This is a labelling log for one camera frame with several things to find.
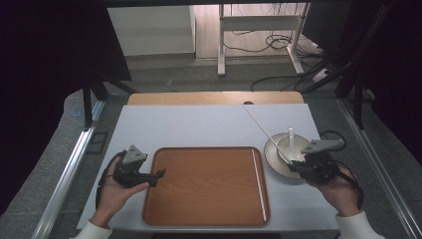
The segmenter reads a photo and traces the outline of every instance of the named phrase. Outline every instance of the metal frame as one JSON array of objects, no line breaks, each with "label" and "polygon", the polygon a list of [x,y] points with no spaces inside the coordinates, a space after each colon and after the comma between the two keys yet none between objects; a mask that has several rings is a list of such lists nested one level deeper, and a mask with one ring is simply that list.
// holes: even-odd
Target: metal frame
[{"label": "metal frame", "polygon": [[71,154],[71,157],[66,164],[65,170],[60,177],[59,182],[57,183],[56,189],[53,192],[50,201],[44,210],[43,216],[40,219],[40,222],[35,229],[32,239],[42,239],[48,238],[50,232],[53,228],[53,225],[56,222],[57,216],[59,215],[60,209],[63,205],[63,202],[66,199],[69,188],[72,185],[75,174],[80,165],[81,159],[84,156],[84,153],[88,147],[91,137],[93,136],[94,130],[97,125],[97,121],[100,117],[100,114],[103,110],[105,102],[97,102],[93,109],[93,123],[88,130],[84,130],[78,142]]},{"label": "metal frame", "polygon": [[373,148],[369,138],[366,136],[366,133],[359,125],[355,122],[353,118],[352,110],[349,106],[349,103],[346,99],[337,100],[342,110],[344,117],[347,119],[354,135],[356,136],[357,141],[359,142],[363,152],[365,153],[366,158],[369,161],[369,164],[372,167],[373,172],[378,178],[379,184],[382,186],[388,200],[391,202],[398,218],[403,224],[404,229],[406,230],[409,238],[418,239],[422,238],[422,231],[417,224],[412,211],[401,196],[400,192],[397,190],[397,187],[394,185],[391,177],[388,175],[387,170],[382,164],[381,159]]},{"label": "metal frame", "polygon": [[296,48],[298,46],[299,36],[304,26],[307,16],[309,3],[305,4],[304,10],[300,15],[286,16],[248,16],[248,17],[225,17],[224,4],[220,4],[220,42],[218,46],[218,76],[226,75],[225,66],[225,46],[224,32],[228,31],[284,31],[293,30],[292,43],[289,44],[287,50],[298,75],[303,75],[304,68],[298,59]]}]

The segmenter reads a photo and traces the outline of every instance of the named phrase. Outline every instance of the wall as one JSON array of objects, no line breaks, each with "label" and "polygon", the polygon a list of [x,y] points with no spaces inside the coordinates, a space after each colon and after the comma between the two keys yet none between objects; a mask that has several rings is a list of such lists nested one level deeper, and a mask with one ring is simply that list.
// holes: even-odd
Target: wall
[{"label": "wall", "polygon": [[125,56],[194,52],[193,7],[109,8]]}]

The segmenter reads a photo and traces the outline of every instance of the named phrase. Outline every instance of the human hand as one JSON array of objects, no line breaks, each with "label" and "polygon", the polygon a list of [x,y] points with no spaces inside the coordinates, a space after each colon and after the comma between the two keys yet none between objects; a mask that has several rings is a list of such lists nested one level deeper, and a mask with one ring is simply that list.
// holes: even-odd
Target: human hand
[{"label": "human hand", "polygon": [[141,183],[132,188],[125,188],[118,184],[112,178],[112,174],[120,160],[121,157],[117,157],[109,167],[103,185],[99,206],[94,213],[93,218],[90,220],[91,223],[102,228],[107,228],[111,218],[121,210],[130,196],[149,187],[148,182]]},{"label": "human hand", "polygon": [[[341,167],[340,170],[345,175],[353,178],[347,169]],[[359,209],[356,205],[356,191],[350,183],[341,177],[336,177],[330,184],[320,185],[310,181],[307,181],[307,184],[318,189],[325,200],[337,210],[339,216],[349,217],[359,213]]]}]

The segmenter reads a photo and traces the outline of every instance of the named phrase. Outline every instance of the aluminum rail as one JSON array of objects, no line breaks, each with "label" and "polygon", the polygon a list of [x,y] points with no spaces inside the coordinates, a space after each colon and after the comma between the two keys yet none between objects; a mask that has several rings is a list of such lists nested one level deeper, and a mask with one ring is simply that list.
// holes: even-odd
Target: aluminum rail
[{"label": "aluminum rail", "polygon": [[87,130],[83,131],[78,139],[78,142],[66,164],[66,167],[62,173],[62,176],[57,183],[56,189],[47,204],[46,209],[35,229],[32,239],[48,238],[50,232],[56,222],[57,216],[59,215],[60,209],[62,208],[63,202],[66,199],[69,188],[72,185],[72,181],[80,165],[81,159],[84,156],[84,152],[93,136],[94,129],[97,125],[97,120],[100,117],[100,113],[103,110],[105,102],[97,102],[93,108],[93,124]]},{"label": "aluminum rail", "polygon": [[419,228],[412,211],[410,210],[403,196],[397,190],[397,187],[394,185],[394,182],[392,181],[391,177],[388,175],[387,170],[382,164],[382,161],[380,160],[378,154],[373,148],[369,138],[366,136],[365,131],[363,129],[360,129],[357,123],[354,121],[352,116],[352,110],[347,100],[338,99],[337,101],[354,135],[356,136],[357,141],[363,149],[363,152],[366,158],[368,159],[372,170],[374,171],[379,183],[381,184],[385,194],[387,195],[388,200],[391,202],[393,209],[395,210],[399,220],[403,224],[404,229],[409,235],[409,238],[422,238],[421,229]]}]

